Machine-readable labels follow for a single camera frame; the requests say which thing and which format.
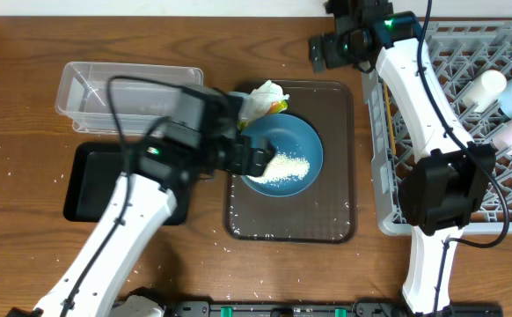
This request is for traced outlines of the dark blue plate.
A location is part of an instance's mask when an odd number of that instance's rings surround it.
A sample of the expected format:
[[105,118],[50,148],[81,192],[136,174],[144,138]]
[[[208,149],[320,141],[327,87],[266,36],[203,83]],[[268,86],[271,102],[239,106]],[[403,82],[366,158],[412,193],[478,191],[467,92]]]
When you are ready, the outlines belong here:
[[246,136],[266,136],[275,148],[275,155],[285,153],[307,159],[310,171],[300,181],[279,184],[259,184],[244,176],[242,180],[252,190],[272,197],[296,195],[307,189],[317,178],[323,165],[323,146],[315,129],[306,121],[291,114],[271,114],[252,122],[243,130]]

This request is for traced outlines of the wooden chopstick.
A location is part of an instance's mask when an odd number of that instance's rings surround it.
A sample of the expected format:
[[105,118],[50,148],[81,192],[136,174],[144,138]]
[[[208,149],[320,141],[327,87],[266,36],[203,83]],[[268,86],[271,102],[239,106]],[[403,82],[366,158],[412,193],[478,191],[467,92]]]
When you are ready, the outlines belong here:
[[395,136],[393,131],[393,124],[392,124],[392,115],[391,115],[391,99],[389,96],[389,89],[385,82],[383,82],[383,88],[384,88],[384,104],[386,109],[386,117],[387,117],[387,126],[389,131],[389,138],[391,142],[391,153],[392,155],[396,154],[396,143],[395,143]]

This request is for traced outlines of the white green cup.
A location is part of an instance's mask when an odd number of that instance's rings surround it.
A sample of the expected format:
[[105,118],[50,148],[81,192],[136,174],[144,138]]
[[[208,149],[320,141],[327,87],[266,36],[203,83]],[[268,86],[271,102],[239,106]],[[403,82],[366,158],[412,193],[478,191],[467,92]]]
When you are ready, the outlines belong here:
[[506,77],[498,70],[486,70],[478,76],[461,99],[475,113],[485,112],[507,87]]

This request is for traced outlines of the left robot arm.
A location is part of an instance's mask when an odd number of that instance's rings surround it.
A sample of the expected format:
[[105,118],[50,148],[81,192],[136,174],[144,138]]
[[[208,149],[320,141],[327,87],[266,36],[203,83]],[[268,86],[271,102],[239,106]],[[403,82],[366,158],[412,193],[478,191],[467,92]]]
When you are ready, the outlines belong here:
[[60,281],[31,310],[10,316],[107,316],[129,272],[201,174],[260,176],[274,155],[266,138],[241,135],[248,98],[200,85],[179,87],[178,104],[142,138],[121,139],[123,171],[106,209]]

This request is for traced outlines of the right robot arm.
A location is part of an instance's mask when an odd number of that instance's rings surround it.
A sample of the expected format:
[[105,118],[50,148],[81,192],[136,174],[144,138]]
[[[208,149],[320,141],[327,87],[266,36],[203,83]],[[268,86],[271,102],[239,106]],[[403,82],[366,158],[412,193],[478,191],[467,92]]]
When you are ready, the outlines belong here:
[[428,25],[389,1],[327,0],[335,30],[309,39],[316,72],[351,65],[388,86],[412,141],[415,165],[400,182],[399,207],[411,225],[409,270],[401,290],[412,316],[451,312],[455,247],[482,204],[494,149],[474,143],[452,111],[428,56]]

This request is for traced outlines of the grey dishwasher rack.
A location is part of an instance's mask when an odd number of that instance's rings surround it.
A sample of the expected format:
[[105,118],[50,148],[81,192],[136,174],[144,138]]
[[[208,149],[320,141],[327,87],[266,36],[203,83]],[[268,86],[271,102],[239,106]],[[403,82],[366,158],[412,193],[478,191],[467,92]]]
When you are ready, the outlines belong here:
[[[486,70],[498,70],[512,79],[512,20],[436,21],[430,23],[427,39],[436,77],[452,109],[476,143],[490,142],[508,120],[499,103],[476,114],[461,99],[472,81]],[[375,72],[362,75],[362,90],[372,130],[371,169],[377,225],[387,235],[407,235],[411,227],[401,213],[397,189],[413,168],[412,142],[395,102],[391,101],[396,143],[396,154],[392,155],[384,89]],[[508,203],[508,231],[512,234],[512,156],[505,151],[497,154],[494,177]]]

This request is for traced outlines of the pile of white rice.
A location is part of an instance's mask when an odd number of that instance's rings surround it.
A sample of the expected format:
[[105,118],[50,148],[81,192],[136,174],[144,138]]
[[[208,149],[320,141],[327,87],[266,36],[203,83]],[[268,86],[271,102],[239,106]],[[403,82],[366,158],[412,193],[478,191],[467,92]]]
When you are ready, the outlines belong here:
[[300,181],[310,171],[310,163],[305,158],[294,158],[285,153],[276,154],[259,177],[248,179],[259,184],[279,184],[284,181]]

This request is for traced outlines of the crumpled white tissue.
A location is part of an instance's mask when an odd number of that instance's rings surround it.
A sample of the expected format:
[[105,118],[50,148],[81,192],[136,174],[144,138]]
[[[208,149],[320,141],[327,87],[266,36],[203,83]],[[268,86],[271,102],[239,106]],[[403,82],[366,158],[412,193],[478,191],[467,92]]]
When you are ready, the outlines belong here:
[[243,101],[238,115],[238,121],[242,119],[252,119],[256,114],[264,114],[272,102],[286,100],[289,95],[283,91],[283,88],[271,80],[266,81],[260,87],[253,89]]

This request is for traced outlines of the green yellow snack wrapper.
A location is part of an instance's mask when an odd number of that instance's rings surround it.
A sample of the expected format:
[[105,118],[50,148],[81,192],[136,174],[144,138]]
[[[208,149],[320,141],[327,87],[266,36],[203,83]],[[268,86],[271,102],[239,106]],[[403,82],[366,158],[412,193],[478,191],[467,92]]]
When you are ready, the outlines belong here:
[[271,114],[279,114],[288,109],[288,102],[286,100],[272,102],[270,104],[270,108],[264,114],[256,114],[252,119],[242,119],[238,122],[238,127],[240,130],[245,129],[249,126],[253,121],[267,115]]

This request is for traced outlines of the brown serving tray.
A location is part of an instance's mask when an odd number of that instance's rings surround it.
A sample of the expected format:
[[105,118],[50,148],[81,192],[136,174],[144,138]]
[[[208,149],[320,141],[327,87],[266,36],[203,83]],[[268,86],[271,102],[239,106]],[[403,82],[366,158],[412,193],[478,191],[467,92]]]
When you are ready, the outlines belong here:
[[287,197],[262,195],[242,178],[227,181],[224,225],[238,240],[341,244],[356,229],[353,95],[342,83],[281,80],[288,109],[310,124],[323,146],[318,178]]

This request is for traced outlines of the black plastic bin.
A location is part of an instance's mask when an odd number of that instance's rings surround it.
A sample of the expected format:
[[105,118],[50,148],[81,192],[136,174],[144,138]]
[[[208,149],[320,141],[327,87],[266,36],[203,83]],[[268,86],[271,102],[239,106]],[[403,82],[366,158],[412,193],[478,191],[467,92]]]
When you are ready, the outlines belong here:
[[[190,169],[185,187],[172,189],[177,206],[161,225],[177,226],[187,220],[193,187],[200,176],[199,169]],[[121,146],[116,142],[85,142],[75,152],[63,216],[71,222],[97,223],[112,200],[118,179],[124,170]]]

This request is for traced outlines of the clear plastic bin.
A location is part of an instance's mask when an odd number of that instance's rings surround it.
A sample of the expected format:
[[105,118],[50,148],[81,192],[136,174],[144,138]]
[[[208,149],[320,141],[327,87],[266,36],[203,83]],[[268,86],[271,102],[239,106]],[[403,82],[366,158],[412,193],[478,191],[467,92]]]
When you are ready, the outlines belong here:
[[[78,133],[115,135],[106,82],[124,75],[148,78],[174,85],[202,85],[201,69],[138,63],[71,62],[64,67],[55,109],[69,117]],[[179,91],[133,80],[117,80],[112,85],[115,110],[126,136],[140,136],[158,117],[175,108]]]

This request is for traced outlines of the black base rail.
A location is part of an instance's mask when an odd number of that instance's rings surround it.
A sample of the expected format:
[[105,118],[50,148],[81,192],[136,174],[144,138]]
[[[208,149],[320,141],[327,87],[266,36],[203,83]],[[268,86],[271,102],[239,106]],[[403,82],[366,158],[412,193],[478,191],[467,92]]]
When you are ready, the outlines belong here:
[[290,304],[210,304],[182,301],[158,304],[147,298],[132,296],[120,302],[109,317],[399,317],[409,313],[402,305],[356,302],[349,306]]

